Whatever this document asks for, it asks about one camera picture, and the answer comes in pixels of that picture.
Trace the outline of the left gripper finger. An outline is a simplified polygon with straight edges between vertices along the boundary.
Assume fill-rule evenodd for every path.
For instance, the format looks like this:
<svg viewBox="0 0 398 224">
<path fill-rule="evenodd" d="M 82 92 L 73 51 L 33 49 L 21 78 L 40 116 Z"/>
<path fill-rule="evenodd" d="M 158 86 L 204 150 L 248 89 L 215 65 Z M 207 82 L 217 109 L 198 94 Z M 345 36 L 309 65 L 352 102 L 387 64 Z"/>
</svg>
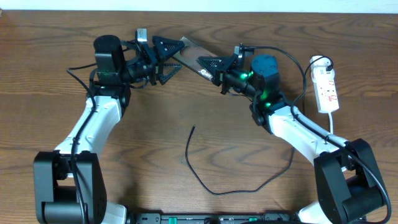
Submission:
<svg viewBox="0 0 398 224">
<path fill-rule="evenodd" d="M 161 85 L 166 84 L 180 69 L 180 63 L 162 63 L 157 67 L 157 80 Z"/>
<path fill-rule="evenodd" d="M 160 61 L 168 60 L 185 46 L 181 40 L 172 40 L 156 35 L 152 37 L 152 43 Z"/>
</svg>

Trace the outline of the Galaxy smartphone with brown screen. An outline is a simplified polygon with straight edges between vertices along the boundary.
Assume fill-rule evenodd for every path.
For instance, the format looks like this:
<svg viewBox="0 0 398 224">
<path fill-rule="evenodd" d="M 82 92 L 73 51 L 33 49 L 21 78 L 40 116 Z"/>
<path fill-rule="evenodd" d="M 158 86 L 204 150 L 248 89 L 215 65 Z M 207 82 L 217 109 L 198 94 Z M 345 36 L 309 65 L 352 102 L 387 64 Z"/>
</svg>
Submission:
<svg viewBox="0 0 398 224">
<path fill-rule="evenodd" d="M 198 63 L 199 57 L 215 57 L 216 55 L 209 50 L 203 48 L 200 44 L 196 43 L 187 36 L 180 39 L 185 46 L 179 50 L 172 58 L 186 66 L 190 70 L 196 72 L 204 79 L 212 82 L 213 75 L 202 65 Z"/>
</svg>

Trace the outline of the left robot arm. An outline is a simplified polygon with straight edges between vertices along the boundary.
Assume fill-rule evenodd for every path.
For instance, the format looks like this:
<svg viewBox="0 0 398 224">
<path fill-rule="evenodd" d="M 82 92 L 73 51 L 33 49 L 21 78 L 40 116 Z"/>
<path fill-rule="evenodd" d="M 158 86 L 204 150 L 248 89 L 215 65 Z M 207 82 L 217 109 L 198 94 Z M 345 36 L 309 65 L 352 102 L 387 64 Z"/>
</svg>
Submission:
<svg viewBox="0 0 398 224">
<path fill-rule="evenodd" d="M 146 30 L 139 29 L 134 40 L 102 35 L 93 47 L 84 112 L 64 141 L 34 159 L 40 223 L 134 223 L 126 206 L 108 200 L 99 157 L 129 105 L 132 89 L 166 83 L 171 74 L 164 68 L 180 70 L 170 58 L 184 43 L 160 36 L 147 40 Z"/>
</svg>

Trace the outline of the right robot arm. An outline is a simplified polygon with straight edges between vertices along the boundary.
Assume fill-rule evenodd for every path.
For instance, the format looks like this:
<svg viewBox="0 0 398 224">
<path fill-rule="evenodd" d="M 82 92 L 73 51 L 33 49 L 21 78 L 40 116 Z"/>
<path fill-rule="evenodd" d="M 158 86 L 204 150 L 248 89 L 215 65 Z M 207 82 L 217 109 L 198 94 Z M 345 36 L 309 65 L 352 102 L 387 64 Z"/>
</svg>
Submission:
<svg viewBox="0 0 398 224">
<path fill-rule="evenodd" d="M 233 88 L 252 99 L 253 120 L 292 145 L 313 165 L 317 201 L 297 212 L 302 223 L 364 223 L 364 217 L 385 206 L 392 213 L 381 173 L 370 145 L 348 141 L 323 129 L 286 100 L 280 90 L 277 61 L 271 55 L 253 58 L 249 70 L 234 54 L 199 57 L 198 63 L 226 93 Z"/>
</svg>

